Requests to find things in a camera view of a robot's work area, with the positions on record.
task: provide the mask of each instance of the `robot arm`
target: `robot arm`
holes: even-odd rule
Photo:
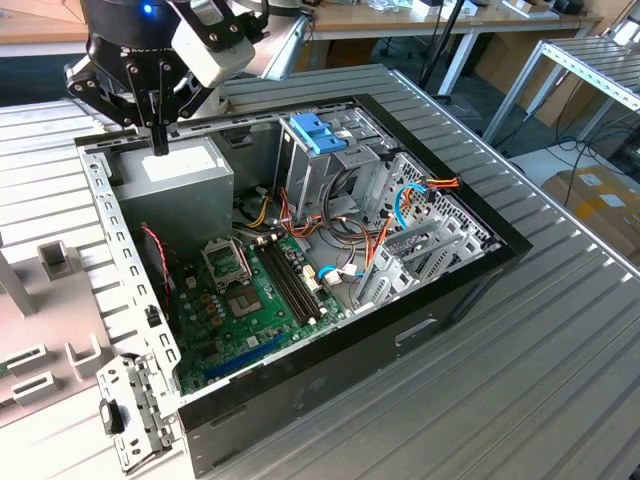
[[[191,117],[268,35],[267,0],[260,16],[235,15],[225,0],[193,3],[86,0],[87,56],[65,71],[71,94],[123,127],[136,126],[155,155],[169,152],[167,128]]]

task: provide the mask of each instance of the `workbench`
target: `workbench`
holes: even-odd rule
[[[608,37],[540,41],[485,130],[483,138],[487,143],[492,143],[498,135],[542,57],[556,65],[529,105],[529,114],[535,113],[538,106],[547,100],[565,71],[609,97],[578,135],[578,140],[584,140],[591,133],[615,102],[627,107],[631,113],[640,109],[640,55],[635,50],[621,47]]]
[[[503,6],[501,0],[491,2],[476,16],[460,17],[456,22],[452,33],[463,37],[440,86],[440,95],[453,91],[481,33],[576,30],[576,38],[583,38],[602,20],[593,13],[584,17],[560,15],[557,19],[528,19]],[[0,17],[0,57],[85,52],[86,25],[6,13],[6,18]],[[438,32],[442,32],[445,23],[446,20],[441,19]],[[380,13],[365,3],[353,6],[321,3],[315,9],[310,38],[314,42],[314,56],[323,59],[314,64],[319,68],[324,66],[331,40],[433,35],[435,27],[435,16],[425,17],[409,8],[401,8],[396,13]]]
[[[398,72],[368,65],[226,88],[240,112],[372,94],[533,249],[459,324],[205,478],[629,476],[640,459],[635,268]],[[70,100],[0,109],[0,232],[10,262],[52,239],[77,247],[122,353],[140,338],[72,143],[112,128]],[[121,478],[99,398],[89,388],[0,429],[3,471]],[[191,478],[189,459],[174,449],[139,478]]]

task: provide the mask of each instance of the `aluminum table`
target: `aluminum table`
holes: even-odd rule
[[[543,40],[536,46],[487,127],[483,135],[485,142],[491,143],[495,139],[543,56],[557,65],[527,109],[530,114],[544,101],[565,69],[609,97],[580,133],[579,140],[586,138],[615,102],[632,112],[640,109],[640,52],[620,47],[606,37]]]
[[[637,270],[397,72],[368,65],[227,91],[239,111],[374,95],[534,248],[460,324],[205,478],[629,476],[640,458]],[[99,120],[68,100],[0,109],[0,231],[10,261],[47,239],[79,248],[124,352],[139,338],[71,140],[111,128]],[[0,429],[3,473],[121,478],[98,400],[91,388]],[[191,478],[188,458],[174,449],[139,478]]]

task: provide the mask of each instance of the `metal bracket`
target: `metal bracket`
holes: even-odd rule
[[[155,358],[119,356],[97,374],[100,416],[105,432],[114,435],[120,466],[130,474],[171,450],[181,436],[175,415],[161,418],[154,386],[164,382],[154,373]]]

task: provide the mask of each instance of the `blue drive bay latch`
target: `blue drive bay latch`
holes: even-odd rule
[[[336,137],[329,124],[315,113],[292,115],[289,122],[317,155],[347,148],[347,142]]]

